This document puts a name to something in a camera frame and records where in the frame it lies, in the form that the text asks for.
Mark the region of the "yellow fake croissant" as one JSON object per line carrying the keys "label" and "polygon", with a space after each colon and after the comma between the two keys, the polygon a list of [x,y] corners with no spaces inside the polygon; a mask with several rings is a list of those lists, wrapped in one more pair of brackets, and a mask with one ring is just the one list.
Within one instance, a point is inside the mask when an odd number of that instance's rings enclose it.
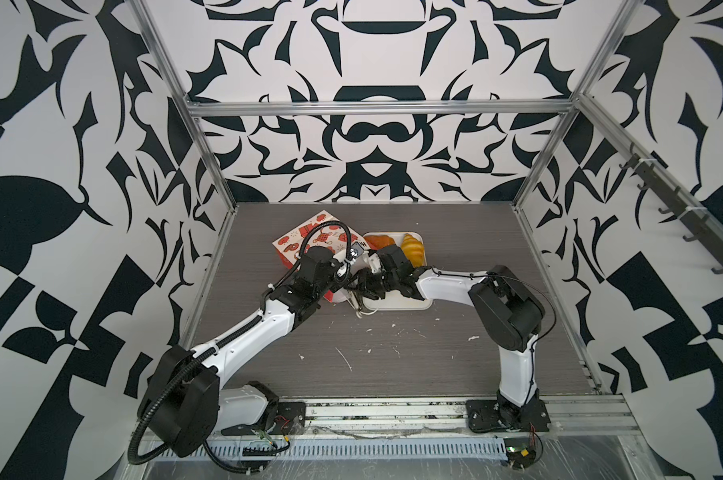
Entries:
{"label": "yellow fake croissant", "polygon": [[401,250],[403,254],[414,268],[425,266],[425,246],[423,242],[415,236],[405,233],[403,240],[401,240]]}

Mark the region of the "orange fake puff pastry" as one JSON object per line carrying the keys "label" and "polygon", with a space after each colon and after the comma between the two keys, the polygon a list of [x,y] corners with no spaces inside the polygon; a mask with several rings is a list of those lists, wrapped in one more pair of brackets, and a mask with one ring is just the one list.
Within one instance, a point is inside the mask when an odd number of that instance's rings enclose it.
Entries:
{"label": "orange fake puff pastry", "polygon": [[387,246],[397,244],[389,235],[365,235],[365,242],[367,242],[371,250],[381,250]]}

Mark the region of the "steel tongs with white tips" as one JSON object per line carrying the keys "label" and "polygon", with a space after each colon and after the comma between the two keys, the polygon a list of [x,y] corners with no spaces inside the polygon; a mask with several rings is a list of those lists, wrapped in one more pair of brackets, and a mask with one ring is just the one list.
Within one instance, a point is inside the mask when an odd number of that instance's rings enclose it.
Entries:
{"label": "steel tongs with white tips", "polygon": [[347,291],[347,302],[354,310],[357,318],[363,318],[365,316],[371,316],[377,313],[376,309],[368,308],[363,301],[363,296],[358,292],[348,290]]}

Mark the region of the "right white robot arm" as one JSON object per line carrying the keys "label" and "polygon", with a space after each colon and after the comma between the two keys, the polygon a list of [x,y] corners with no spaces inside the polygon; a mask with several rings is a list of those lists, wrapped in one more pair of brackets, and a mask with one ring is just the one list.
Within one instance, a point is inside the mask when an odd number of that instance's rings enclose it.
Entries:
{"label": "right white robot arm", "polygon": [[543,304],[509,268],[452,272],[415,267],[403,250],[389,245],[371,253],[369,266],[351,277],[349,291],[358,299],[383,300],[389,292],[417,301],[446,301],[475,308],[485,332],[499,348],[501,382],[491,404],[469,406],[469,429],[523,430],[541,412],[535,378],[535,347],[545,317]]}

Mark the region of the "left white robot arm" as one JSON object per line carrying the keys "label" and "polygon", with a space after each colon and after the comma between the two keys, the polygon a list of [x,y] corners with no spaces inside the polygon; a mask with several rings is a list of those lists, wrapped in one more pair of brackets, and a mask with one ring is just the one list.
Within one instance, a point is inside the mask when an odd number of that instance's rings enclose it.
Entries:
{"label": "left white robot arm", "polygon": [[307,320],[326,292],[343,288],[361,255],[359,243],[343,260],[326,247],[313,247],[303,254],[291,280],[268,288],[245,320],[191,349],[175,345],[165,352],[137,410],[129,463],[145,464],[166,450],[187,456],[215,432],[271,430],[278,398],[270,389],[250,382],[224,395],[222,388],[249,360]]}

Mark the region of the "white rectangular plastic tray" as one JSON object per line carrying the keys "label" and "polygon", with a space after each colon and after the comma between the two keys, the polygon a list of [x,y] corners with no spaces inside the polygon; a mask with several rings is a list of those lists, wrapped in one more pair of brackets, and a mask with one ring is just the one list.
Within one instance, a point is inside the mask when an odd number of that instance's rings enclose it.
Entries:
{"label": "white rectangular plastic tray", "polygon": [[416,233],[369,233],[367,268],[357,275],[365,306],[371,310],[425,310],[431,300],[417,291],[425,272],[425,244]]}

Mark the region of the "small green circuit board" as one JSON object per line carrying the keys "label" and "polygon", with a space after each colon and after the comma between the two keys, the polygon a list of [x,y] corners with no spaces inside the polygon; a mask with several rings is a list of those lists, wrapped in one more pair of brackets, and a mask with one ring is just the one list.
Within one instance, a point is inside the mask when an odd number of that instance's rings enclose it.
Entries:
{"label": "small green circuit board", "polygon": [[505,465],[512,470],[525,471],[539,461],[537,448],[530,445],[507,445],[505,446],[507,461]]}

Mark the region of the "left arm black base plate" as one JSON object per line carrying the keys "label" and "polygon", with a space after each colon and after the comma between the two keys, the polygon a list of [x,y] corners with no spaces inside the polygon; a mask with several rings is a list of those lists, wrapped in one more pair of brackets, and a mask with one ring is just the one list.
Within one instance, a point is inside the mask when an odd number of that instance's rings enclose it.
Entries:
{"label": "left arm black base plate", "polygon": [[251,425],[235,425],[223,428],[223,436],[254,435],[265,432],[275,435],[299,434],[304,430],[306,403],[301,401],[279,401],[265,409],[261,420]]}

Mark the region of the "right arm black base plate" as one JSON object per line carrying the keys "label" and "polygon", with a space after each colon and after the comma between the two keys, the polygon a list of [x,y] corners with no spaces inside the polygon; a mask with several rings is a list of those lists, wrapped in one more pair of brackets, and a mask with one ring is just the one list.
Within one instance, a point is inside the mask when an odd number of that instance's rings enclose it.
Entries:
{"label": "right arm black base plate", "polygon": [[467,428],[476,434],[493,432],[549,432],[551,418],[543,400],[533,396],[519,407],[499,396],[497,400],[469,400]]}

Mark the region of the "aluminium cage frame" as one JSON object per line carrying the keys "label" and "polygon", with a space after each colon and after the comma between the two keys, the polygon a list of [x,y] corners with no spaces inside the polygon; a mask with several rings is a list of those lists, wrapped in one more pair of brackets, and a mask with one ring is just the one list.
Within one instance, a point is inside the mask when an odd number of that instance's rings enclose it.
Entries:
{"label": "aluminium cage frame", "polygon": [[597,386],[723,476],[723,275],[621,171],[723,224],[723,1],[147,1],[235,201],[509,201]]}

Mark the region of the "black wall hook rail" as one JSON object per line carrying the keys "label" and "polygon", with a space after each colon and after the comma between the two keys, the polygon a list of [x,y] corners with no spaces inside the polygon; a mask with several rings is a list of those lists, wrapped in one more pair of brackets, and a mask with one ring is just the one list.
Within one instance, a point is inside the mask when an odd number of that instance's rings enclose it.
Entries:
{"label": "black wall hook rail", "polygon": [[653,156],[642,152],[635,142],[629,143],[629,159],[621,171],[639,178],[640,198],[651,192],[659,202],[659,215],[681,222],[687,234],[683,240],[699,244],[716,262],[713,275],[723,275],[723,224],[669,170]]}

